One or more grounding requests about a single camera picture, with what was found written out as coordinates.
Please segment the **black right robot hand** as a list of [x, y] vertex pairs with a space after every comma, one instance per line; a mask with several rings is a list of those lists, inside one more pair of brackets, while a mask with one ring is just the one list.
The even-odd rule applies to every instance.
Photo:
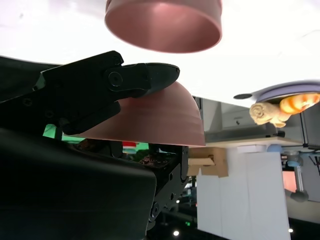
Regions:
[[174, 84], [179, 67], [124, 65], [109, 51], [64, 65], [0, 59], [0, 237], [142, 240], [187, 178], [185, 146], [151, 144], [151, 162], [125, 158], [121, 140], [79, 145], [44, 137], [47, 125], [81, 134]]

